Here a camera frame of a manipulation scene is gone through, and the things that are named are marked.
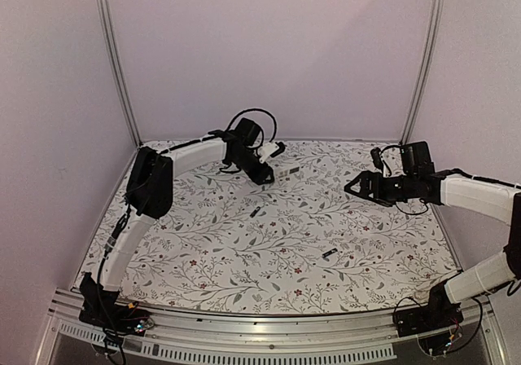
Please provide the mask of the blue battery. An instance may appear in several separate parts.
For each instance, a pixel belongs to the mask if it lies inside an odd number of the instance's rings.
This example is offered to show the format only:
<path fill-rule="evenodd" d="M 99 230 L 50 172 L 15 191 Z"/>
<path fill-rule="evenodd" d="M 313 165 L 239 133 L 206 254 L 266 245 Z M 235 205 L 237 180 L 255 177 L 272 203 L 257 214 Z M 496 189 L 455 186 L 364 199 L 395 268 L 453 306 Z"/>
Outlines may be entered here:
<path fill-rule="evenodd" d="M 250 217 L 251 218 L 254 218 L 261 210 L 261 207 L 260 206 L 257 206 L 250 214 Z"/>
<path fill-rule="evenodd" d="M 333 254 L 335 254 L 335 253 L 337 253 L 337 252 L 338 252 L 338 249 L 337 249 L 337 248 L 333 248 L 333 249 L 331 249 L 331 250 L 329 250 L 329 251 L 323 253 L 323 254 L 322 254 L 322 257 L 323 257 L 323 258 L 328 258 L 329 256 L 331 256 L 331 255 L 333 255 Z"/>

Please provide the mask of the white remote control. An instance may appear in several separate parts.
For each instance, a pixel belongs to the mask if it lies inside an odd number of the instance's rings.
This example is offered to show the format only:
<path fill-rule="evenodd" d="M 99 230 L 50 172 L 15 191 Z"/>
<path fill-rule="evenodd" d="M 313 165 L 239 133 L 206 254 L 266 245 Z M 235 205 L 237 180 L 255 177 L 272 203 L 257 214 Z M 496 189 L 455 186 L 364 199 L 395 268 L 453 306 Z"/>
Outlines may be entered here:
<path fill-rule="evenodd" d="M 288 181 L 289 179 L 300 173 L 301 169 L 299 166 L 288 166 L 276 169 L 274 171 L 275 179 L 277 181 Z"/>

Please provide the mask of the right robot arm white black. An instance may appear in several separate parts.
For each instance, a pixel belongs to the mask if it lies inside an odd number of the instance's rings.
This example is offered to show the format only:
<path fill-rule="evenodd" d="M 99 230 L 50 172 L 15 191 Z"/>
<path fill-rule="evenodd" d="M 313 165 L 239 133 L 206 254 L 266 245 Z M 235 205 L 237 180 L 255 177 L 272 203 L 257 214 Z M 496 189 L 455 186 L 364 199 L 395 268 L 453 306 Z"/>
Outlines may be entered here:
<path fill-rule="evenodd" d="M 520 186 L 470 175 L 461 169 L 435 171 L 427 142 L 398 147 L 403 174 L 385 176 L 382 149 L 370 151 L 376 172 L 362 171 L 344 186 L 349 195 L 392 207 L 419 199 L 426 204 L 467 209 L 510 226 L 502 251 L 430 289 L 421 322 L 437 329 L 453 307 L 469 298 L 520 281 Z"/>

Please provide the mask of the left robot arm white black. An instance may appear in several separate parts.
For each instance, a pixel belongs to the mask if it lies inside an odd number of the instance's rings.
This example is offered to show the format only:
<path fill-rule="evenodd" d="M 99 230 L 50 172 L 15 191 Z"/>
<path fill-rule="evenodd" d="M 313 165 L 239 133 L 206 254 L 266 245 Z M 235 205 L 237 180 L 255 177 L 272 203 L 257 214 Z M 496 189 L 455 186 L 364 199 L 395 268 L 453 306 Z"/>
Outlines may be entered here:
<path fill-rule="evenodd" d="M 173 180 L 178 175 L 220 161 L 243 171 L 256 185 L 274 182 L 268 159 L 286 146 L 271 139 L 254 147 L 260 132 L 257 123 L 243 118 L 234 129 L 213 130 L 161 152 L 139 149 L 124 193 L 125 210 L 107 239 L 98 272 L 84 274 L 80 285 L 81 295 L 90 302 L 90 315 L 103 327 L 115 327 L 121 319 L 120 308 L 112 301 L 141 239 L 172 208 Z"/>

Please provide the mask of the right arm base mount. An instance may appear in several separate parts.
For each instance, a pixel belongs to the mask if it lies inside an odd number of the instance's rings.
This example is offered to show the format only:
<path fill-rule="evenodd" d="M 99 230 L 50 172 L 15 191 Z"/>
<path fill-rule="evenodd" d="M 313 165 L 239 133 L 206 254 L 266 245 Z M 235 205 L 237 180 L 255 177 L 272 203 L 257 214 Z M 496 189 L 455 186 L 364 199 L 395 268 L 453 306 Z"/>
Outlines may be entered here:
<path fill-rule="evenodd" d="M 448 328 L 463 321 L 460 303 L 450 302 L 444 283 L 435 285 L 429 291 L 427 304 L 398 310 L 395 307 L 392 322 L 398 337 L 418 335 L 425 332 Z"/>

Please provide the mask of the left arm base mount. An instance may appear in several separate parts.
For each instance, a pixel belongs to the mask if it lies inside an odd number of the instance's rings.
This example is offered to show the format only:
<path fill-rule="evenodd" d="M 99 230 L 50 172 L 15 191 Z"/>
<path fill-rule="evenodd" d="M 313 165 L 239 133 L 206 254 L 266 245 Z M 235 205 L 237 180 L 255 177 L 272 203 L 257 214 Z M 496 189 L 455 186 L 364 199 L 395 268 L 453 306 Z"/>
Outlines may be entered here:
<path fill-rule="evenodd" d="M 118 292 L 106 291 L 97 284 L 91 273 L 86 273 L 80 284 L 83 305 L 79 320 L 89 325 L 105 328 L 119 335 L 143 336 L 155 326 L 151 314 L 134 301 L 118 305 Z"/>

